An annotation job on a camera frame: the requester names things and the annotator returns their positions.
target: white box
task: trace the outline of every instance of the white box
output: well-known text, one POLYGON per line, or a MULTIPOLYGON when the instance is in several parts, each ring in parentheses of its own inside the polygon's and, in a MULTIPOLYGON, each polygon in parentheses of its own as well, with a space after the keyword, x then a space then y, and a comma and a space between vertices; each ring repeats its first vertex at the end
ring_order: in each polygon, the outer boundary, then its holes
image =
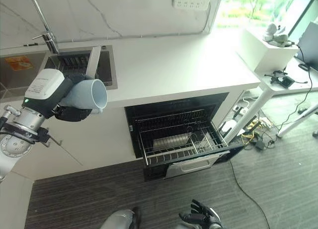
POLYGON ((244 29, 238 40, 237 53, 256 73, 270 74, 275 70, 283 70, 298 52, 298 47, 276 47, 263 41, 261 35, 244 29))

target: kitchen counter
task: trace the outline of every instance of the kitchen counter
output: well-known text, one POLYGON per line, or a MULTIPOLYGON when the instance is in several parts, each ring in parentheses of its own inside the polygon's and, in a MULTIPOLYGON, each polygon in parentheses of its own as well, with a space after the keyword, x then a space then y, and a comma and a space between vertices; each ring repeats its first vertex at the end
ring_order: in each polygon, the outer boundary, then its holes
MULTIPOLYGON (((233 49, 212 36, 178 36, 59 44, 61 49, 112 45, 118 89, 107 107, 123 107, 257 87, 258 78, 233 49)), ((46 51, 46 46, 4 49, 1 55, 46 51)))

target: kitchen faucet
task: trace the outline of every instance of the kitchen faucet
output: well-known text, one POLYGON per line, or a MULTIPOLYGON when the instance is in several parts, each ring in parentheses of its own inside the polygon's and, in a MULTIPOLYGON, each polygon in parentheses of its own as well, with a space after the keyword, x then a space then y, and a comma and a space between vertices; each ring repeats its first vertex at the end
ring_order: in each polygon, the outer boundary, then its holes
POLYGON ((42 32, 41 35, 36 36, 32 39, 37 39, 37 38, 43 37, 43 39, 44 39, 46 45, 48 46, 49 50, 51 51, 51 53, 58 54, 59 53, 59 46, 57 44, 57 40, 56 40, 48 22, 46 21, 44 15, 42 13, 42 10, 39 6, 39 3, 37 0, 32 0, 32 2, 34 4, 39 16, 41 17, 41 20, 42 20, 44 27, 46 29, 46 31, 42 32))

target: orange label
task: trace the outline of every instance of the orange label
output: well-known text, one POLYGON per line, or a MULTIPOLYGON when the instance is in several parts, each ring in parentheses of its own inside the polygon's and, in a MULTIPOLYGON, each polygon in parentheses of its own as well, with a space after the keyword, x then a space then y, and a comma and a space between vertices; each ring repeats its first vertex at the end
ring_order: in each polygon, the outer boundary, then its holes
POLYGON ((5 58, 5 61, 11 66, 13 71, 33 68, 33 65, 26 56, 8 57, 5 58))

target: window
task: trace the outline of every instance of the window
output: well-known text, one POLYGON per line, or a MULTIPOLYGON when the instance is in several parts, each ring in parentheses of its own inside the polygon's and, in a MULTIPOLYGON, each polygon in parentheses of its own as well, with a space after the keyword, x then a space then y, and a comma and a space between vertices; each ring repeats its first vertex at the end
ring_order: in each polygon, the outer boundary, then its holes
POLYGON ((310 0, 221 0, 215 27, 265 29, 274 22, 293 28, 310 0))

